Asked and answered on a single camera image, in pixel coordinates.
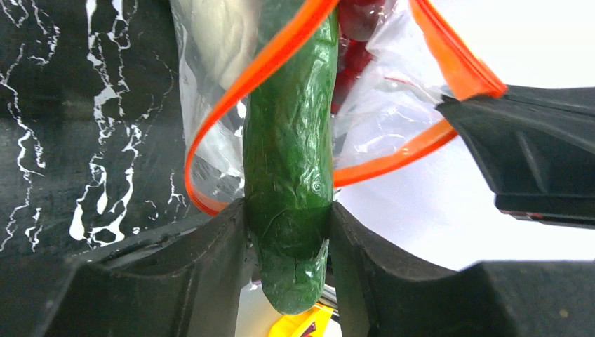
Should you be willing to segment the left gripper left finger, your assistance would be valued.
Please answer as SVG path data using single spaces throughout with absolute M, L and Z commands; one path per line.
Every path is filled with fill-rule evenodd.
M 1 260 L 2 336 L 233 336 L 243 202 L 65 257 Z

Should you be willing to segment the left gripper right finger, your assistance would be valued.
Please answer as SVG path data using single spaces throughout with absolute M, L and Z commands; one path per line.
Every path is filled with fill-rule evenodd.
M 492 261 L 456 272 L 334 203 L 330 257 L 344 336 L 593 336 L 594 264 Z

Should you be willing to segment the fake green cucumber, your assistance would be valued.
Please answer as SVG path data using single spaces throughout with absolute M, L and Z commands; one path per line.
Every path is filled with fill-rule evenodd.
M 332 11 L 250 94 L 244 122 L 245 222 L 264 294 L 283 315 L 309 310 L 325 284 L 338 39 Z

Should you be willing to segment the clear zip top bag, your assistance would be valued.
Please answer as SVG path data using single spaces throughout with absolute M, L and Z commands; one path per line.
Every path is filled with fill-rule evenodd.
M 448 98 L 507 86 L 437 1 L 173 1 L 192 203 L 215 216 L 255 180 L 318 207 L 456 136 Z

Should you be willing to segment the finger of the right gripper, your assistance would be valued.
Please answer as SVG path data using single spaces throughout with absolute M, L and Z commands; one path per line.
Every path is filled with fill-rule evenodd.
M 594 89 L 510 86 L 437 107 L 471 152 L 495 206 L 519 220 L 594 227 Z

